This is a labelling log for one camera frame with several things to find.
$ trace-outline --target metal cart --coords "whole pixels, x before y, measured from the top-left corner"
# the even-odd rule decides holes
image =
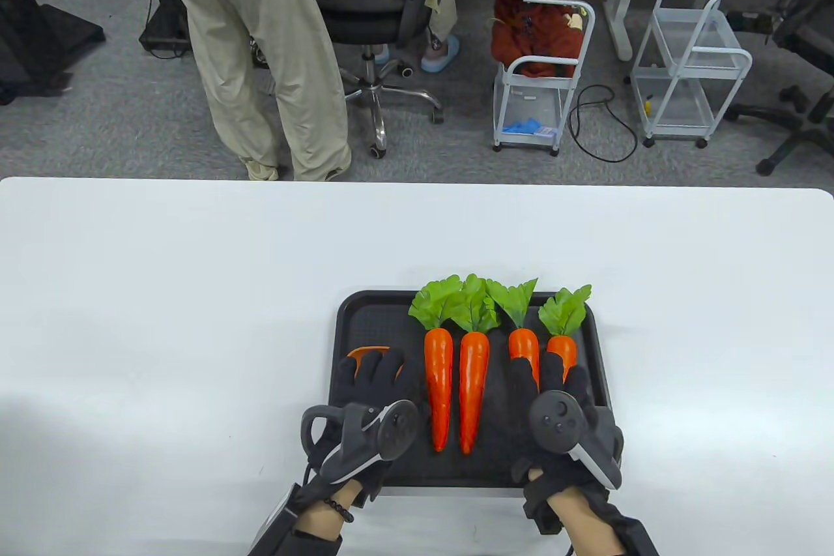
[[[582,47],[578,59],[558,56],[521,56],[509,67],[498,64],[493,87],[492,149],[497,152],[503,145],[515,147],[538,145],[538,147],[550,148],[551,156],[559,156],[562,133],[565,131],[565,123],[571,111],[576,85],[579,84],[590,37],[594,32],[596,14],[591,5],[578,0],[524,0],[524,2],[583,8],[587,14],[587,20],[584,23]],[[530,78],[516,74],[516,68],[523,63],[571,65],[574,67],[573,78]],[[520,134],[506,131],[515,124],[523,124],[531,119],[542,124],[540,132]]]
[[[652,19],[631,70],[631,86],[646,139],[697,139],[707,147],[742,80],[753,65],[736,34],[718,10],[722,0],[706,0],[704,8],[664,8],[655,2]],[[654,37],[665,67],[640,67],[649,38]],[[713,112],[701,80],[732,80],[723,103]]]

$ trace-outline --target gray carpet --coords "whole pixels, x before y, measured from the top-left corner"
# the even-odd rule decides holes
[[[0,178],[62,177],[243,178],[244,169],[218,141],[197,70],[188,56],[159,61],[137,43],[148,0],[38,0],[101,23],[104,44],[78,63],[72,90],[57,99],[20,99],[0,109]],[[810,186],[834,190],[834,160],[802,147],[770,178],[754,165],[778,145],[783,133],[756,121],[723,123],[711,145],[664,141],[618,165],[597,162],[569,140],[553,159],[546,152],[491,150],[489,56],[491,0],[459,0],[463,51],[443,76],[415,74],[446,103],[446,124],[431,126],[427,108],[388,97],[388,156],[367,154],[373,135],[366,110],[351,106],[354,167],[351,181],[525,184],[685,184],[686,186]],[[633,40],[647,13],[629,16]],[[802,85],[813,99],[831,84],[825,74],[790,53],[742,35],[756,59],[738,101],[776,104],[785,85]],[[405,53],[415,59],[415,50]],[[358,70],[356,49],[339,49],[343,64]],[[607,84],[617,93],[613,109],[637,127],[631,91],[622,84],[627,67],[614,57],[603,22],[593,35],[582,85]],[[265,98],[270,110],[274,103]],[[583,114],[580,140],[592,151],[622,156],[631,137],[604,110]]]

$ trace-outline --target khaki trousers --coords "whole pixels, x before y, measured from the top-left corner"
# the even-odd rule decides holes
[[[455,0],[441,0],[438,10],[434,11],[429,22],[429,29],[441,41],[446,41],[458,23],[458,6]]]
[[[259,107],[251,34],[275,80],[295,180],[324,180],[351,163],[345,91],[315,0],[182,2],[212,121],[230,150],[278,165],[278,136]]]

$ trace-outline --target person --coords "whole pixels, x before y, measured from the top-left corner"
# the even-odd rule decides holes
[[[278,180],[279,137],[259,106],[250,35],[275,81],[295,180],[330,180],[351,165],[345,91],[315,0],[182,0],[208,108],[251,180]]]
[[[545,353],[541,360],[541,392],[564,390],[587,410],[592,406],[587,371],[578,366],[572,368],[564,385],[563,371],[561,358]],[[540,530],[548,526],[548,533],[564,527],[577,556],[656,556],[640,522],[623,517],[607,503],[607,491],[584,465],[565,454],[546,452],[534,442],[527,424],[539,387],[527,360],[510,362],[509,386],[510,418],[513,423],[522,424],[510,441],[516,454],[530,463],[525,478],[527,517],[536,521]],[[420,369],[413,360],[405,359],[401,351],[391,349],[384,355],[365,356],[358,373],[354,359],[343,360],[334,387],[334,405],[358,402],[384,407],[398,399],[417,401],[419,394]],[[328,423],[309,459],[313,469],[321,467],[322,460],[339,444],[339,437],[339,428],[331,428]],[[352,520],[349,509],[360,500],[364,502],[364,497],[376,496],[389,467],[390,463],[376,463],[340,486],[326,501],[310,506],[298,517],[277,556],[334,556],[341,546],[343,524],[346,519]]]
[[[455,0],[440,0],[429,22],[428,44],[426,44],[420,68],[430,74],[445,70],[458,53],[461,52],[461,40],[452,34],[458,22],[458,8]],[[378,65],[385,65],[391,59],[391,49],[373,46],[373,58]]]

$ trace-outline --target blue slipper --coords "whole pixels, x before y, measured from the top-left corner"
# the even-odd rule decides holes
[[[383,44],[382,46],[382,53],[378,53],[377,55],[373,56],[373,62],[378,65],[385,65],[391,59],[391,49],[388,47],[388,44]]]
[[[449,64],[455,60],[455,56],[461,52],[461,40],[455,35],[449,35],[446,42],[449,44],[449,53],[446,56],[441,56],[438,59],[427,59],[423,57],[420,61],[420,68],[429,74],[440,74]]]

